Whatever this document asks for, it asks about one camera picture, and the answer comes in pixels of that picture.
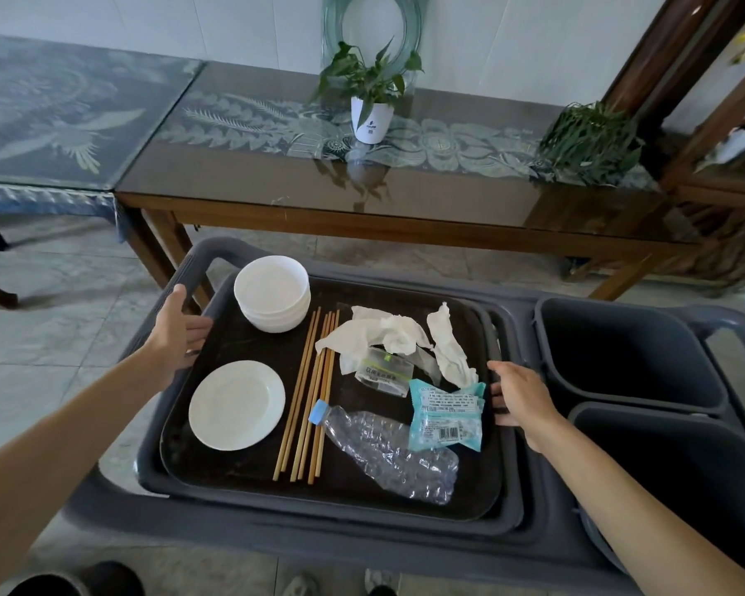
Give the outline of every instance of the stacked white bowls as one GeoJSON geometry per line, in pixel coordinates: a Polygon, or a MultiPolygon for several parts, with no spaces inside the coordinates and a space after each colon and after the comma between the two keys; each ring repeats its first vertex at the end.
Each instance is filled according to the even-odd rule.
{"type": "Polygon", "coordinates": [[[307,317],[309,274],[295,259],[271,255],[246,265],[234,280],[240,311],[264,332],[287,332],[307,317]]]}

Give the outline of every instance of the white bowl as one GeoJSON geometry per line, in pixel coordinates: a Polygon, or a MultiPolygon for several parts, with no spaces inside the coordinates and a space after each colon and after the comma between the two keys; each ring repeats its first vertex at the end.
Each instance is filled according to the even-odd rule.
{"type": "Polygon", "coordinates": [[[242,450],[263,440],[284,412],[284,384],[258,361],[233,361],[213,370],[190,400],[197,439],[214,450],[242,450]]]}
{"type": "Polygon", "coordinates": [[[291,309],[286,314],[281,314],[279,317],[267,318],[264,316],[254,315],[247,311],[243,311],[243,315],[251,324],[263,332],[287,332],[288,330],[292,330],[298,326],[298,324],[307,317],[311,302],[312,295],[308,292],[306,298],[304,298],[297,307],[291,309]]]}
{"type": "Polygon", "coordinates": [[[248,317],[282,318],[300,309],[309,294],[309,274],[295,259],[260,257],[246,265],[234,280],[234,296],[248,317]]]}

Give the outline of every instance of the crushed plastic bottle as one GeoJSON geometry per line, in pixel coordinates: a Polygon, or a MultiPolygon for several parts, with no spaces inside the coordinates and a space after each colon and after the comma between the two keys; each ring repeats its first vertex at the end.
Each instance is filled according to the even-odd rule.
{"type": "Polygon", "coordinates": [[[318,400],[309,421],[387,491],[412,500],[445,505],[453,497],[457,454],[446,447],[408,449],[408,427],[370,411],[346,412],[318,400]]]}

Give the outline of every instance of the sneaker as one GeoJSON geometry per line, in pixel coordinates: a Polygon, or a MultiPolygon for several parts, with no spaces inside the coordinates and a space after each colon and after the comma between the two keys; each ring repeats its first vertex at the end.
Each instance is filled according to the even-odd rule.
{"type": "Polygon", "coordinates": [[[320,596],[320,586],[311,575],[301,573],[292,578],[281,596],[320,596]]]}
{"type": "Polygon", "coordinates": [[[391,571],[376,571],[367,569],[365,571],[365,590],[370,594],[378,587],[387,587],[394,594],[400,589],[400,574],[391,571]]]}

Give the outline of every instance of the white plate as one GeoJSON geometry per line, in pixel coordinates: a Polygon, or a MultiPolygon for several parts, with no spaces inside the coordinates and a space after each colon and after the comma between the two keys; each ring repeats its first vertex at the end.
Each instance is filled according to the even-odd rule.
{"type": "Polygon", "coordinates": [[[196,388],[188,418],[214,450],[242,450],[263,440],[284,411],[284,384],[270,367],[242,360],[213,370],[196,388]]]}

